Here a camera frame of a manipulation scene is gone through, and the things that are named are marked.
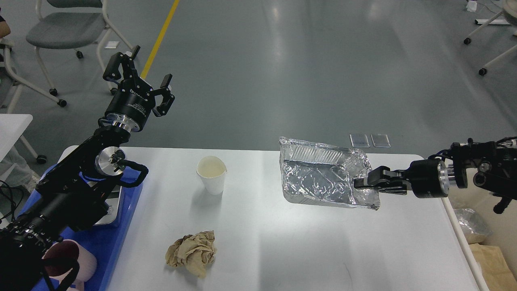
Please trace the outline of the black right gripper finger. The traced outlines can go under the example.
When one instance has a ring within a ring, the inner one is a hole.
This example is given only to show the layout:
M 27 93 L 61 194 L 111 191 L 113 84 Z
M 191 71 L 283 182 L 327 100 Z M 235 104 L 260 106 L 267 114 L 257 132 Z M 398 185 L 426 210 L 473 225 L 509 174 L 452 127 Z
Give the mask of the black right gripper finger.
M 406 195 L 409 181 L 404 174 L 405 170 L 391 170 L 389 167 L 380 166 L 365 177 L 355 178 L 354 189 L 374 189 L 380 193 Z

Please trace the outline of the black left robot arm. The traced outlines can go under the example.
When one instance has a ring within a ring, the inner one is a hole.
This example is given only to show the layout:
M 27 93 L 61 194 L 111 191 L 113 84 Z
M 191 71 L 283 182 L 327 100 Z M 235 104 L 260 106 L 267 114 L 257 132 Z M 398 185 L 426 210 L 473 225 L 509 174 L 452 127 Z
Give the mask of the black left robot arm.
M 128 160 L 120 145 L 144 128 L 150 114 L 166 115 L 175 96 L 172 74 L 158 89 L 138 75 L 139 50 L 111 56 L 102 77 L 118 88 L 98 129 L 38 182 L 40 199 L 1 230 L 2 291 L 30 291 L 41 279 L 52 291 L 67 290 L 79 276 L 79 261 L 44 254 L 63 241 L 66 228 L 88 230 L 105 216 L 113 188 L 134 188 L 146 178 L 148 168 Z

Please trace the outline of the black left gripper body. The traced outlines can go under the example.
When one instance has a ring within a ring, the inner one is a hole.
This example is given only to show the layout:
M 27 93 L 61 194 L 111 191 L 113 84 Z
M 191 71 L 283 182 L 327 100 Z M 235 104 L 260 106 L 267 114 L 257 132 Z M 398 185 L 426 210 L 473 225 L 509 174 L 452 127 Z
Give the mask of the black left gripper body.
M 141 131 L 156 105 L 155 97 L 147 96 L 152 86 L 146 81 L 137 81 L 134 85 L 129 80 L 122 81 L 122 88 L 118 89 L 105 111 L 105 119 L 115 121 L 125 116 L 133 122 L 131 131 Z

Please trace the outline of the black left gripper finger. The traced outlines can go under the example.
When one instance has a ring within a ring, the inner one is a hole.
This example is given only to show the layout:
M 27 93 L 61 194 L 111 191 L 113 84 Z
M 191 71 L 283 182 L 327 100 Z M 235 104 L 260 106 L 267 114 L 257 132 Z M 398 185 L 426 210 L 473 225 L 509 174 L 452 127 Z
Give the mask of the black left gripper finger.
M 172 87 L 170 86 L 172 79 L 172 74 L 166 74 L 163 77 L 160 88 L 148 92 L 149 98 L 162 97 L 161 103 L 156 103 L 157 106 L 152 108 L 155 117 L 165 116 L 175 101 L 175 96 L 172 94 Z
M 134 60 L 140 51 L 140 46 L 136 45 L 130 52 L 130 55 L 116 52 L 111 56 L 109 62 L 102 74 L 102 79 L 115 83 L 118 88 L 129 86 L 131 88 L 139 88 L 141 78 L 137 73 Z

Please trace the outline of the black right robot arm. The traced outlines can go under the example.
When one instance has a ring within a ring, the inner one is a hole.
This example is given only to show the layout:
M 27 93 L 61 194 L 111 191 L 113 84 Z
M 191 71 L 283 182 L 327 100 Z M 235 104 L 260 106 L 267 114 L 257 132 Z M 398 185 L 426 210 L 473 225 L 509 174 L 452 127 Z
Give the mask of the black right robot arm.
M 517 199 L 516 137 L 498 141 L 452 143 L 450 148 L 411 162 L 405 170 L 381 166 L 366 177 L 354 180 L 355 189 L 374 189 L 382 193 L 406 195 L 411 191 L 417 198 L 445 198 L 451 187 L 468 186 L 467 169 L 476 169 L 473 184 L 488 190 L 500 201 L 494 206 L 502 214 Z

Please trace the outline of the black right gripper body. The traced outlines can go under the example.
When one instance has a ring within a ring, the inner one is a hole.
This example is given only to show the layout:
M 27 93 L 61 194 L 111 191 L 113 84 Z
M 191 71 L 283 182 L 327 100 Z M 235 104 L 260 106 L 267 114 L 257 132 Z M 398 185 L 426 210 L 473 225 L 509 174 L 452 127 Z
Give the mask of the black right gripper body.
M 450 181 L 448 169 L 442 160 L 417 160 L 406 169 L 406 179 L 417 198 L 445 198 Z

